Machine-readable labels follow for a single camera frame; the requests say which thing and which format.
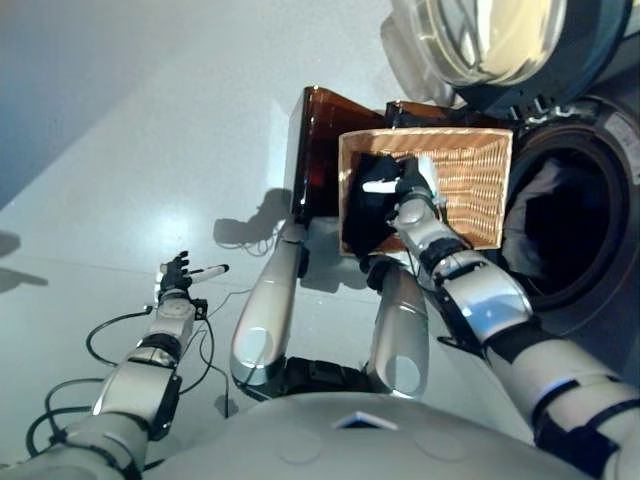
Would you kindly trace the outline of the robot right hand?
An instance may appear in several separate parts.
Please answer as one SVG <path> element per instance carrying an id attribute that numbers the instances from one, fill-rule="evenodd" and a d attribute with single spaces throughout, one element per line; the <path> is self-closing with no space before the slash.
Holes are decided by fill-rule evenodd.
<path id="1" fill-rule="evenodd" d="M 399 167 L 399 175 L 393 180 L 372 180 L 365 182 L 361 189 L 370 194 L 424 193 L 435 206 L 445 206 L 447 197 L 441 192 L 437 168 L 427 155 L 408 155 L 394 158 Z"/>

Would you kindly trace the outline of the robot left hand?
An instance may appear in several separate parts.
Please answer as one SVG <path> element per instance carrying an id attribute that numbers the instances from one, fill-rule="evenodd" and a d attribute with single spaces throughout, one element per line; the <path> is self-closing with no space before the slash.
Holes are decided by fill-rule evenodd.
<path id="1" fill-rule="evenodd" d="M 228 264 L 190 270 L 188 255 L 187 251 L 181 251 L 173 259 L 160 265 L 155 284 L 157 299 L 170 290 L 187 292 L 193 284 L 208 281 L 230 270 Z"/>

